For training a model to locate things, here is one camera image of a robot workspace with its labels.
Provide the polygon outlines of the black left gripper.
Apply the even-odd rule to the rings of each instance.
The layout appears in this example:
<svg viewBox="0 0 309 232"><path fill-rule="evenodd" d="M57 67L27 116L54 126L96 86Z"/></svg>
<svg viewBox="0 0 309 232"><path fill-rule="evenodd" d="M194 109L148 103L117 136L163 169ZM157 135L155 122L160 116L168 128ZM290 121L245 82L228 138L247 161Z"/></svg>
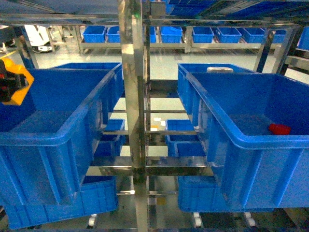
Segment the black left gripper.
<svg viewBox="0 0 309 232"><path fill-rule="evenodd" d="M9 59L0 60L0 101L11 102L14 94L28 87L25 72Z"/></svg>

